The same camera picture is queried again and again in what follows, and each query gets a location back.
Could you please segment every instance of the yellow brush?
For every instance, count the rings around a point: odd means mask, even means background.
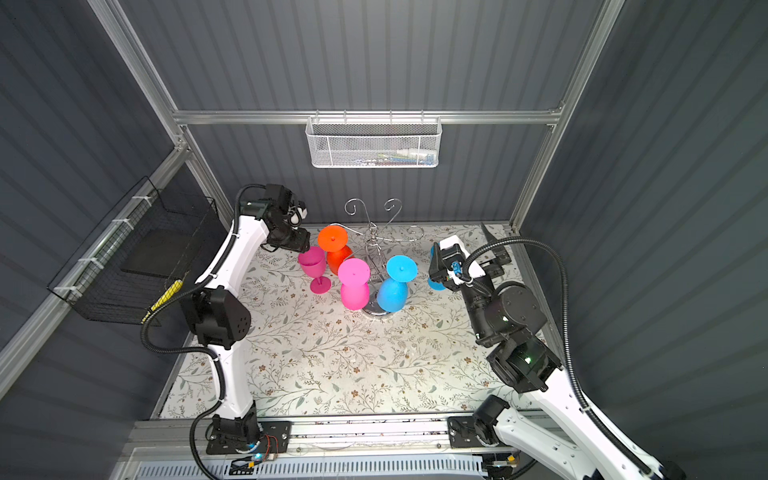
[[[160,307],[163,303],[166,303],[170,298],[176,294],[179,290],[181,290],[181,286],[184,285],[183,280],[176,280],[173,285],[168,287],[168,290],[165,290],[165,293],[163,293],[163,296],[161,296],[159,299],[157,299],[157,302],[154,303],[152,306],[152,309],[150,312],[147,313],[147,315],[144,316],[144,318],[141,320],[142,323],[146,322],[149,318],[149,315],[154,312],[156,309]]]

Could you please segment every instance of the yellow object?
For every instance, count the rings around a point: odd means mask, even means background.
[[[179,290],[181,290],[181,286],[182,285],[184,285],[184,281],[176,280],[173,283],[173,285],[169,286],[168,290],[165,290],[165,293],[163,293],[163,296],[161,296],[159,299],[157,299],[157,302],[155,302],[154,305],[152,306],[152,309],[151,309],[152,312],[157,310],[160,307],[160,305],[162,305],[163,303],[166,303],[168,300],[170,300],[170,298],[173,295],[176,295],[176,293]],[[150,313],[152,313],[152,312],[149,312],[149,313],[147,313],[147,315],[144,315],[144,318],[141,320],[141,322],[142,323],[146,322],[147,319],[149,318]]]

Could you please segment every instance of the corrugated wall panel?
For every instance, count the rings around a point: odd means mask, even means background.
[[[124,2],[187,110],[556,108],[599,0]]]
[[[767,16],[628,2],[524,225],[588,395],[689,478],[768,460]]]
[[[244,184],[286,185],[304,200],[311,223],[344,222],[344,203],[362,198],[374,221],[388,218],[399,198],[398,221],[508,220],[547,127],[447,125],[440,165],[410,169],[312,167],[304,127],[194,125],[192,133],[227,196]]]
[[[85,2],[0,2],[0,72],[5,345],[74,249],[173,145]]]

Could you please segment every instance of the wall-mounted basket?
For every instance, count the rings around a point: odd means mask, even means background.
[[[437,167],[440,120],[419,123],[333,123],[310,117],[306,139],[318,168]]]

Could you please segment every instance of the enclosure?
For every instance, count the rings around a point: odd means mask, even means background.
[[[353,198],[379,224],[398,199],[389,234],[422,231],[384,246],[419,266],[385,319],[346,310],[335,276],[311,293],[294,253],[253,257],[261,416],[443,419],[510,395],[461,296],[427,285],[434,242],[471,251],[483,223],[563,256],[575,370],[639,446],[689,478],[763,478],[767,16],[746,0],[0,0],[3,478],[108,478],[159,442],[147,432],[183,438],[213,405],[202,357],[139,340],[174,274],[148,286],[115,265],[175,229],[196,240],[172,267],[196,276],[249,183],[303,200],[313,244],[360,228]],[[508,251],[503,280],[533,290],[561,356],[556,266]],[[152,330],[194,342],[180,311]]]

